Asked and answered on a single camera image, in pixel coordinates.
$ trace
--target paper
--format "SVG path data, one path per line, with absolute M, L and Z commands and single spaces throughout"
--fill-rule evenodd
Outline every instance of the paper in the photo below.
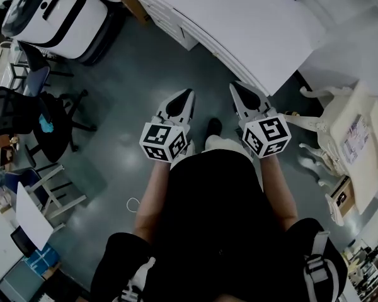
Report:
M 342 145 L 343 154 L 349 164 L 353 164 L 358 154 L 363 150 L 369 138 L 368 126 L 362 117 L 357 115 L 353 124 L 348 129 L 345 141 Z
M 55 302 L 55 300 L 47 296 L 46 293 L 44 293 L 43 296 L 40 298 L 39 302 Z

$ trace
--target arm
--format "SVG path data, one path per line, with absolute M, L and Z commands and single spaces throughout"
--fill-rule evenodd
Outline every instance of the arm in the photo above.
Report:
M 136 214 L 134 235 L 151 243 L 164 207 L 171 164 L 156 161 Z
M 263 190 L 284 231 L 298 219 L 297 207 L 276 155 L 260 159 Z

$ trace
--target foot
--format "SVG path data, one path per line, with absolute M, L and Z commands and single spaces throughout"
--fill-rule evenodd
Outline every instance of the foot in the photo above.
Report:
M 211 135 L 220 136 L 222 131 L 222 124 L 218 118 L 212 118 L 209 121 L 209 125 L 207 126 L 206 137 L 204 139 L 204 145 L 206 144 L 207 139 Z

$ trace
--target backpack strap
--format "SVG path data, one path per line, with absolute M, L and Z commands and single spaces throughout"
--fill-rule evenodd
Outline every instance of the backpack strap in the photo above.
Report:
M 328 281 L 329 278 L 331 278 L 333 282 L 332 302 L 335 302 L 338 297 L 339 278 L 336 267 L 332 261 L 323 258 L 328 237 L 329 232 L 318 232 L 314 239 L 311 255 L 306 257 L 304 279 L 310 302 L 318 302 L 314 285 L 323 281 Z

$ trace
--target white fabric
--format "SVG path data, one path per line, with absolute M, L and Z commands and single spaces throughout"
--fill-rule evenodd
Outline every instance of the white fabric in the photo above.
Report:
M 324 264 L 328 267 L 333 282 L 332 302 L 335 302 L 339 293 L 339 277 L 335 265 L 328 259 L 323 259 L 322 255 L 328 242 L 329 232 L 319 232 L 314 239 L 311 255 L 319 255 L 307 263 L 304 268 L 304 279 L 308 290 L 308 297 L 310 302 L 318 302 L 315 294 L 314 284 L 325 281 L 329 278 L 326 268 L 322 267 Z
M 329 232 L 319 232 L 316 234 L 314 245 L 312 246 L 312 255 L 323 255 L 328 238 Z
M 238 142 L 235 142 L 234 140 L 231 140 L 229 138 L 221 138 L 218 135 L 211 135 L 207 138 L 206 144 L 205 144 L 205 150 L 203 152 L 208 152 L 211 150 L 230 150 L 238 152 L 239 154 L 243 154 L 245 157 L 247 157 L 251 162 L 253 162 L 253 158 L 247 153 L 247 151 L 244 149 L 244 147 L 239 144 Z M 186 154 L 179 154 L 174 161 L 172 161 L 171 169 L 177 165 L 177 163 L 181 162 L 183 159 L 190 157 L 192 155 L 196 154 L 195 152 L 195 144 L 193 140 L 190 141 L 190 144 L 188 146 L 188 149 L 186 151 Z

